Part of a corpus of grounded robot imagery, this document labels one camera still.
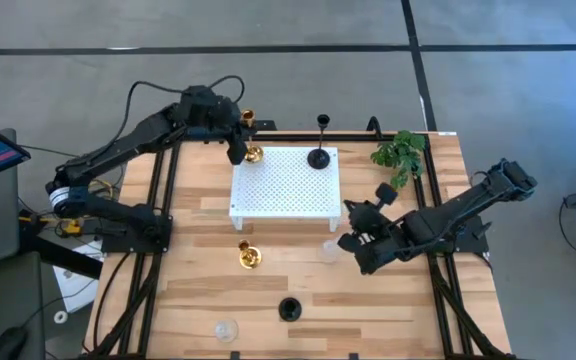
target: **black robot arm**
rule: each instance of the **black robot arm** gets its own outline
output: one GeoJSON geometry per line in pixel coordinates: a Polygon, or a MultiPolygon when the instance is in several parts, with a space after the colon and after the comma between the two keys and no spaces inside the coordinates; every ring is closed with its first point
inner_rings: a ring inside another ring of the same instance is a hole
{"type": "Polygon", "coordinates": [[[355,203],[345,200],[352,233],[344,234],[338,244],[354,253],[363,274],[372,274],[396,260],[408,261],[425,252],[451,252],[460,226],[499,201],[521,201],[534,191],[537,182],[516,162],[502,159],[486,172],[478,185],[435,208],[411,211],[391,221],[379,210],[392,203],[396,193],[387,184],[377,190],[380,199],[355,203]]]}
{"type": "Polygon", "coordinates": [[[245,140],[255,132],[254,121],[243,118],[236,103],[205,86],[191,86],[178,103],[148,116],[131,133],[57,167],[46,191],[59,217],[90,215],[126,225],[106,236],[105,252],[163,252],[171,218],[156,215],[146,204],[126,206],[92,195],[90,182],[141,154],[165,151],[181,141],[226,141],[228,158],[238,165],[247,151],[245,140]]]}

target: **gray floor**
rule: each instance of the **gray floor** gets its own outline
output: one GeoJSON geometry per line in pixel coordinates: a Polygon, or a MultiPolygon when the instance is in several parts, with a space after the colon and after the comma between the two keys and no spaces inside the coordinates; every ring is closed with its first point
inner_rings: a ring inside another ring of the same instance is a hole
{"type": "MultiPolygon", "coordinates": [[[[576,43],[576,2],[411,2],[422,45],[576,43]]],[[[400,2],[0,0],[0,48],[313,43],[405,44],[400,2]]],[[[423,61],[437,126],[459,133],[468,170],[507,157],[540,182],[528,201],[484,213],[494,221],[494,277],[514,352],[576,359],[576,253],[557,223],[561,198],[576,192],[576,52],[424,53],[423,61]]],[[[16,128],[20,143],[80,153],[114,134],[133,81],[185,87],[229,73],[246,80],[242,104],[281,129],[313,129],[322,112],[334,129],[362,129],[371,115],[388,130],[425,129],[406,52],[0,57],[0,128],[16,128]]],[[[139,90],[130,124],[172,100],[139,90]]],[[[47,208],[43,184],[63,160],[33,153],[20,166],[31,206],[47,208]]],[[[576,243],[576,211],[563,223],[576,243]]],[[[51,325],[48,349],[76,354],[89,311],[51,325]]]]}

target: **wooden table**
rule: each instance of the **wooden table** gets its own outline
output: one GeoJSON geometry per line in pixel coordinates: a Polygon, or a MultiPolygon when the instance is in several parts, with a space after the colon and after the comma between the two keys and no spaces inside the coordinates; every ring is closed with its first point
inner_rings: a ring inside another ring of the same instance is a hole
{"type": "MultiPolygon", "coordinates": [[[[445,201],[468,189],[466,169],[456,136],[430,133],[429,137],[445,201]]],[[[339,149],[342,199],[374,200],[377,185],[389,179],[387,169],[370,161],[376,144],[325,145],[339,149]]],[[[240,351],[242,358],[347,358],[350,352],[361,358],[443,357],[424,256],[390,263],[372,276],[360,275],[351,254],[332,265],[323,263],[317,249],[349,230],[346,215],[336,233],[317,220],[249,220],[242,232],[236,232],[228,217],[232,166],[225,151],[226,145],[213,143],[186,143],[181,148],[171,211],[174,235],[163,258],[148,358],[228,358],[231,351],[240,351]],[[258,268],[246,270],[239,264],[241,239],[261,250],[258,268]],[[302,316],[294,323],[281,321],[277,311],[279,302],[289,296],[303,305],[302,316]],[[237,321],[239,336],[234,342],[215,338],[215,324],[221,319],[237,321]]],[[[143,155],[128,164],[122,203],[146,201],[154,158],[143,155]]],[[[432,203],[425,174],[423,183],[432,203]]],[[[417,202],[410,181],[384,213],[394,219],[414,209],[417,202]]],[[[125,309],[134,257],[123,265],[109,291],[100,338],[125,309]]],[[[114,254],[104,263],[93,315],[120,258],[114,254]]],[[[457,254],[455,259],[467,310],[493,344],[510,351],[490,269],[474,255],[457,254]]],[[[456,318],[448,313],[454,348],[460,351],[456,318]]],[[[135,319],[131,351],[137,348],[141,313],[135,319]]],[[[93,320],[94,316],[86,336],[88,347],[93,320]]]]}

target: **gold cup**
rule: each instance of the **gold cup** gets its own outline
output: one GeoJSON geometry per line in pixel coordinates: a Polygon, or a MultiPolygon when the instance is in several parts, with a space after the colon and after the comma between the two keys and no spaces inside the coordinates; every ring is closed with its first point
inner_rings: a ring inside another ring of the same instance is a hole
{"type": "Polygon", "coordinates": [[[254,269],[261,263],[261,251],[250,246],[248,240],[239,242],[239,263],[246,269],[254,269]]]}
{"type": "MultiPolygon", "coordinates": [[[[241,112],[241,119],[240,122],[249,128],[255,126],[256,115],[255,111],[252,109],[244,109],[241,112]]],[[[264,158],[264,149],[261,146],[253,145],[252,141],[248,140],[250,145],[248,146],[248,151],[246,151],[246,156],[244,160],[246,160],[249,164],[254,164],[260,162],[264,158]]]]}
{"type": "Polygon", "coordinates": [[[261,146],[250,145],[248,146],[248,151],[246,151],[246,156],[244,160],[247,163],[254,164],[260,162],[264,158],[264,149],[261,146]]]}

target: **table leg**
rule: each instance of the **table leg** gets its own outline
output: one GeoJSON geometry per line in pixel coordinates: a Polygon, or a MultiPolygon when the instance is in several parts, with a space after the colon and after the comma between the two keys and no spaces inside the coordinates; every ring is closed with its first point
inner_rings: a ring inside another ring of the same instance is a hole
{"type": "Polygon", "coordinates": [[[235,229],[241,231],[244,228],[244,218],[239,216],[231,216],[232,224],[235,225],[235,229]]]}
{"type": "Polygon", "coordinates": [[[328,219],[328,224],[330,225],[330,232],[335,232],[337,230],[337,226],[339,226],[341,218],[330,218],[328,219]]]}

